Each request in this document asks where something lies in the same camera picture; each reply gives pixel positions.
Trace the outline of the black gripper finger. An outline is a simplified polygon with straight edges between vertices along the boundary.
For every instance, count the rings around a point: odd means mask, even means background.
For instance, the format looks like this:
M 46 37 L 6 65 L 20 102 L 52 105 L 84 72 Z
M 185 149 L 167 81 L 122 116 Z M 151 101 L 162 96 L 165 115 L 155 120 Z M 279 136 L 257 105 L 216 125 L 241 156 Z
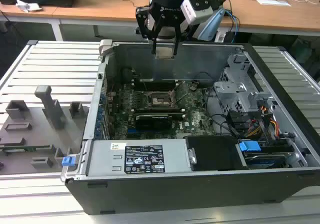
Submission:
M 175 56 L 178 51 L 178 46 L 180 42 L 180 37 L 181 37 L 181 27 L 180 27 L 180 22 L 178 16 L 173 17 L 173 27 L 175 31 L 175 42 L 174 42 L 174 50 L 173 50 L 173 55 Z
M 147 21 L 149 17 L 152 17 L 154 22 L 153 28 L 150 30 L 147 27 Z M 141 35 L 148 40 L 152 40 L 152 51 L 153 55 L 156 54 L 156 44 L 157 38 L 159 36 L 162 27 L 165 26 L 165 15 L 160 12 L 160 8 L 156 6 L 149 6 L 149 7 L 137 7 L 135 17 L 138 23 L 138 27 L 140 30 Z

